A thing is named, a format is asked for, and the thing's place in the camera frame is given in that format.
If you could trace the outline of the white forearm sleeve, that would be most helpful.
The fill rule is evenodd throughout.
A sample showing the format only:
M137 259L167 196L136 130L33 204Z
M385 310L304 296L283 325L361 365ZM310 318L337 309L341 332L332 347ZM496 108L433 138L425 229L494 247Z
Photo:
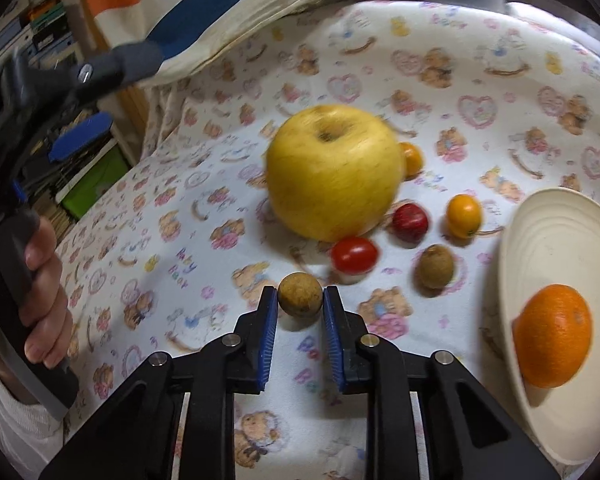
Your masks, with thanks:
M37 479L64 445L64 424L15 399L0 378L0 449L23 479Z

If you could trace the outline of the person's left hand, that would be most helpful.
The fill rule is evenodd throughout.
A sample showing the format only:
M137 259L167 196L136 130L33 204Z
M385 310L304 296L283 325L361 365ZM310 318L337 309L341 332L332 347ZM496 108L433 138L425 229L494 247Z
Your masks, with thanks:
M34 280L19 308L19 316L22 324L32 330L23 346L24 355L31 363L42 363L47 368L54 368L65 359L73 324L68 296L60 282L62 264L55 249L54 229L41 217L38 230L23 252Z

